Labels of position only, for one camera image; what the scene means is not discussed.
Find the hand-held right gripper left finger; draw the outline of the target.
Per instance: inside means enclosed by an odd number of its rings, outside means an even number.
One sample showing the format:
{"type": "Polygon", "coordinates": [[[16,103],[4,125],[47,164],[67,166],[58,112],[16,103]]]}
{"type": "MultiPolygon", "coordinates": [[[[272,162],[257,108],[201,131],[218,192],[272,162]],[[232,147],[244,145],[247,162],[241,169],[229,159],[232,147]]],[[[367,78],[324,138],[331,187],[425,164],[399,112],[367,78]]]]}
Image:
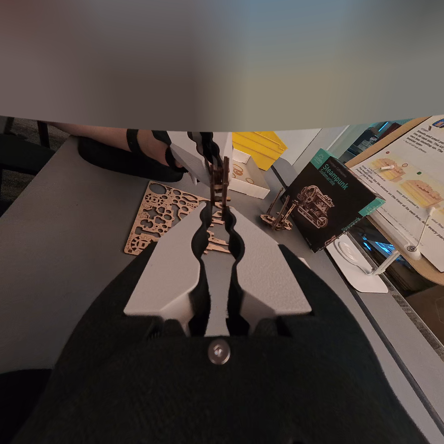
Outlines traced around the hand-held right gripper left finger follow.
{"type": "Polygon", "coordinates": [[[174,319],[186,335],[205,335],[211,302],[202,255],[211,223],[212,205],[202,202],[157,242],[125,315],[174,319]]]}

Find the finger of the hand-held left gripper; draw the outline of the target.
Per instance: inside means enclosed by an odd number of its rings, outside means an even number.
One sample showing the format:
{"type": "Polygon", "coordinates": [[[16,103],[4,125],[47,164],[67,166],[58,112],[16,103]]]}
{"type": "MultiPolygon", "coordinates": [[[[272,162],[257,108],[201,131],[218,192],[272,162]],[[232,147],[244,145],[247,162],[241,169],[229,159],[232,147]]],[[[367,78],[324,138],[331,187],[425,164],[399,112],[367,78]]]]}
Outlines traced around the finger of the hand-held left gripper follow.
{"type": "Polygon", "coordinates": [[[208,136],[208,162],[213,165],[223,165],[225,157],[232,158],[232,133],[209,132],[208,136]]]}
{"type": "Polygon", "coordinates": [[[188,172],[203,184],[210,186],[210,175],[205,165],[205,158],[197,151],[197,143],[186,131],[168,131],[171,140],[171,151],[177,160],[188,172]]]}

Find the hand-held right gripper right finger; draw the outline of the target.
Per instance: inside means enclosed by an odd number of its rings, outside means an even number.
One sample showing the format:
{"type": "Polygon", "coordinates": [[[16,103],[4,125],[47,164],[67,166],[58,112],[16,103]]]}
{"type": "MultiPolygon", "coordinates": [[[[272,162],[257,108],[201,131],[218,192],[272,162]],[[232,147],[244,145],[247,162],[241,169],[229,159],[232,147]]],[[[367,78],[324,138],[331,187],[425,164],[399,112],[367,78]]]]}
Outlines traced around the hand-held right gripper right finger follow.
{"type": "Polygon", "coordinates": [[[226,325],[230,336],[253,334],[263,319],[307,315],[311,306],[279,244],[233,208],[225,212],[232,266],[226,325]]]}

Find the wooden model gear assembly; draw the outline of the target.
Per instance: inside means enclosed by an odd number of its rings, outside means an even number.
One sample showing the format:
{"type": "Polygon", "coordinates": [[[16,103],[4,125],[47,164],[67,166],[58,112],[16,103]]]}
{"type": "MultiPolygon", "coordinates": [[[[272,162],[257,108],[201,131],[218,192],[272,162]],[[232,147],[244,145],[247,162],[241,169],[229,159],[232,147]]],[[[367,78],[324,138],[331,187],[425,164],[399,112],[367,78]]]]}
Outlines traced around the wooden model gear assembly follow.
{"type": "Polygon", "coordinates": [[[228,186],[230,173],[230,160],[224,157],[222,166],[217,163],[209,163],[205,160],[207,171],[210,177],[210,202],[214,207],[216,203],[221,203],[222,220],[226,221],[228,186]]]}

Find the person's left forearm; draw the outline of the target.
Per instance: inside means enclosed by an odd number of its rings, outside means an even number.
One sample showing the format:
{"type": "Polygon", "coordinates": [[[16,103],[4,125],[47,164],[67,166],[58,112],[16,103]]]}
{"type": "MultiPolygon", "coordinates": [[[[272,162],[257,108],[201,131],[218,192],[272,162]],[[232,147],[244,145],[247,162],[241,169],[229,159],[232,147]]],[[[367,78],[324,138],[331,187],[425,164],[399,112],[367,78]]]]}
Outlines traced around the person's left forearm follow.
{"type": "Polygon", "coordinates": [[[130,151],[126,138],[126,129],[57,122],[46,123],[70,134],[71,136],[90,138],[111,147],[130,151]]]}

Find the laser-cut wooden parts sheet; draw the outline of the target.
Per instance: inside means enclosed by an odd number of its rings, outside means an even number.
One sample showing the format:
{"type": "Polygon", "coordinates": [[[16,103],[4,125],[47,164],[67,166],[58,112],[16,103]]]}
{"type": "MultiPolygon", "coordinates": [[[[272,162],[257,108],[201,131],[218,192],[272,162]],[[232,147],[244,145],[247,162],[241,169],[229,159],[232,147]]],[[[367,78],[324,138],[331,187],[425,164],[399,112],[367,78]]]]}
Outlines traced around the laser-cut wooden parts sheet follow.
{"type": "Polygon", "coordinates": [[[204,197],[149,181],[123,252],[139,255],[204,201],[204,197]]]}

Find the black model kit box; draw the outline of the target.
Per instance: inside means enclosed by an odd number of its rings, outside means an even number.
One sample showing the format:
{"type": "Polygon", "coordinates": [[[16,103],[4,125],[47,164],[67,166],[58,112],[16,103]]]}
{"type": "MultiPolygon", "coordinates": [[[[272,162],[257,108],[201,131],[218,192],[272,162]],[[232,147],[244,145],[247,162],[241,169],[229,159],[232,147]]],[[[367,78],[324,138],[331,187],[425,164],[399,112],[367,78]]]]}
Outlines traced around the black model kit box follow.
{"type": "Polygon", "coordinates": [[[385,204],[379,194],[320,148],[286,189],[291,218],[313,252],[325,249],[385,204]]]}

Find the person's left hand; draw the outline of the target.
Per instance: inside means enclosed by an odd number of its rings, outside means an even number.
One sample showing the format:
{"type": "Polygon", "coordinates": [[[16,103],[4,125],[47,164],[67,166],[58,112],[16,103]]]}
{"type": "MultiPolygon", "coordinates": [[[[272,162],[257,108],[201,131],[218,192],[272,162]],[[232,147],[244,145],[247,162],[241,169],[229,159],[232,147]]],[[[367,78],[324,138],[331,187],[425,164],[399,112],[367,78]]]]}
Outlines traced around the person's left hand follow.
{"type": "Polygon", "coordinates": [[[165,153],[168,145],[156,139],[151,130],[139,130],[137,140],[141,151],[148,157],[168,166],[165,153]]]}

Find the yellow plastic bin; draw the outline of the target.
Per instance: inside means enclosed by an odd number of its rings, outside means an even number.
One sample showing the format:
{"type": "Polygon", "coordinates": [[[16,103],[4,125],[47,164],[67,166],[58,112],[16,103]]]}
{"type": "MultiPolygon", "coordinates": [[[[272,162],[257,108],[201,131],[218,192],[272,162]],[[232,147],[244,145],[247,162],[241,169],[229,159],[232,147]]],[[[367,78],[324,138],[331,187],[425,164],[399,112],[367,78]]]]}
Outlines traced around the yellow plastic bin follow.
{"type": "Polygon", "coordinates": [[[232,142],[235,149],[249,154],[264,171],[288,149],[274,131],[232,132],[232,142]]]}

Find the white cardboard tray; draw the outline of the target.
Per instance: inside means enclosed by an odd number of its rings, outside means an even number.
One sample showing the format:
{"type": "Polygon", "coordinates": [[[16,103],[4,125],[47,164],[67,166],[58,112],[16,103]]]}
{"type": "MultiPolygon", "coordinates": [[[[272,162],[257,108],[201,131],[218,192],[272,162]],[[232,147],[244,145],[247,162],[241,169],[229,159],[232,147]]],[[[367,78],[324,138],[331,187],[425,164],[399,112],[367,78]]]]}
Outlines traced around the white cardboard tray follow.
{"type": "Polygon", "coordinates": [[[258,168],[250,154],[233,150],[230,166],[229,189],[250,197],[264,199],[269,194],[269,186],[263,171],[258,168]]]}

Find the white stand base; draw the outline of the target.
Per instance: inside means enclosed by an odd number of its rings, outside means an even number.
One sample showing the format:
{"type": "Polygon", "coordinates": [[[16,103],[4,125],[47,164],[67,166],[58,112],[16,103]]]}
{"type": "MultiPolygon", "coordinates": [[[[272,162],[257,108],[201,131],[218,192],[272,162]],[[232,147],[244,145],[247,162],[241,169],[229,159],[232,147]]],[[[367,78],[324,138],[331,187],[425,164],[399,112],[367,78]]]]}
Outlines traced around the white stand base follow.
{"type": "Polygon", "coordinates": [[[377,268],[373,268],[360,249],[347,235],[342,235],[326,247],[348,283],[361,293],[387,293],[388,288],[380,275],[399,256],[395,250],[377,268]]]}

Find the black office chair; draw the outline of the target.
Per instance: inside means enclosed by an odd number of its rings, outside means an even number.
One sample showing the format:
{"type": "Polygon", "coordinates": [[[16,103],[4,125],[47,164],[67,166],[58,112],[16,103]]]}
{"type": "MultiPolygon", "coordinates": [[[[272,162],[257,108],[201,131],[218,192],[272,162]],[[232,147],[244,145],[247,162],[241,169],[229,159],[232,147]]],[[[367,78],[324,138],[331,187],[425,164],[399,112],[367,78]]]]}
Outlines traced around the black office chair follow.
{"type": "Polygon", "coordinates": [[[1,116],[0,213],[3,215],[52,158],[47,122],[37,121],[39,143],[13,132],[13,117],[1,116]]]}

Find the small wooden model frame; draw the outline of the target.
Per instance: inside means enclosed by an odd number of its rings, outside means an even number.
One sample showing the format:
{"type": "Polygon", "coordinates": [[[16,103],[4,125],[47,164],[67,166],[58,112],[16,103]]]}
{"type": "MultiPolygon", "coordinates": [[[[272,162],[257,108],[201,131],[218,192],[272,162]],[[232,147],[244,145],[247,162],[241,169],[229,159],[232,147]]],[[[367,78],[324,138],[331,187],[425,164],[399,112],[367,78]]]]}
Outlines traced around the small wooden model frame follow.
{"type": "Polygon", "coordinates": [[[297,201],[293,200],[291,203],[291,206],[289,208],[287,208],[287,206],[290,202],[289,195],[286,197],[286,200],[285,200],[284,204],[282,205],[280,212],[278,212],[277,216],[275,217],[271,214],[272,210],[275,206],[275,203],[277,202],[278,198],[283,193],[283,191],[284,191],[284,187],[281,187],[281,189],[277,193],[276,197],[274,198],[273,202],[269,206],[268,211],[265,214],[260,215],[260,218],[262,219],[262,221],[265,224],[269,225],[273,231],[276,231],[276,230],[277,231],[280,231],[280,230],[291,231],[293,228],[293,225],[290,222],[289,218],[290,218],[290,215],[291,215],[293,209],[297,206],[297,201]]]}

